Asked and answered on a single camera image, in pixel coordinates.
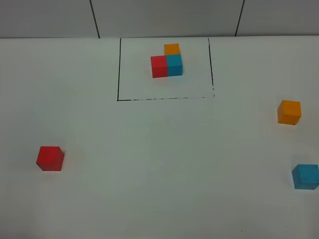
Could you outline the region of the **blue template cube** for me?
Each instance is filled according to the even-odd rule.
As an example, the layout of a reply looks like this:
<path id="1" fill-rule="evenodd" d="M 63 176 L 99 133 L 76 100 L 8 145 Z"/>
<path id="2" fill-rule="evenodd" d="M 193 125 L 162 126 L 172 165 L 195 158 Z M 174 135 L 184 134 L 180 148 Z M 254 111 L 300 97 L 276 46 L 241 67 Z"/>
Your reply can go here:
<path id="1" fill-rule="evenodd" d="M 183 74 L 183 63 L 180 54 L 167 55 L 166 62 L 168 76 L 180 76 Z"/>

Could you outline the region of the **orange template cube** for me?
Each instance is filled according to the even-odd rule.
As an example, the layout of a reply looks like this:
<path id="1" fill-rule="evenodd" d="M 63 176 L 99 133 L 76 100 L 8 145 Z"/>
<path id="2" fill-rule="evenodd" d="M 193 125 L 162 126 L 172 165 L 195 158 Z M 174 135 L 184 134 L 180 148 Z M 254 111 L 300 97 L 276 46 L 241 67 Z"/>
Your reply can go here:
<path id="1" fill-rule="evenodd" d="M 165 44 L 164 45 L 164 54 L 165 55 L 177 55 L 177 54 L 180 54 L 179 44 L 178 43 Z"/>

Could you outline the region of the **red template cube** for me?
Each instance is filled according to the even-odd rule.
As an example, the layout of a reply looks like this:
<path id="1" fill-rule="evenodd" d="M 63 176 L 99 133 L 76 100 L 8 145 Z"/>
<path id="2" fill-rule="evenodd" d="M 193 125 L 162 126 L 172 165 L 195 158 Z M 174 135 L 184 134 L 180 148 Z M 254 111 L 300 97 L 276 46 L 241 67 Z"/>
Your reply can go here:
<path id="1" fill-rule="evenodd" d="M 166 56 L 151 56 L 152 77 L 161 78 L 168 76 Z"/>

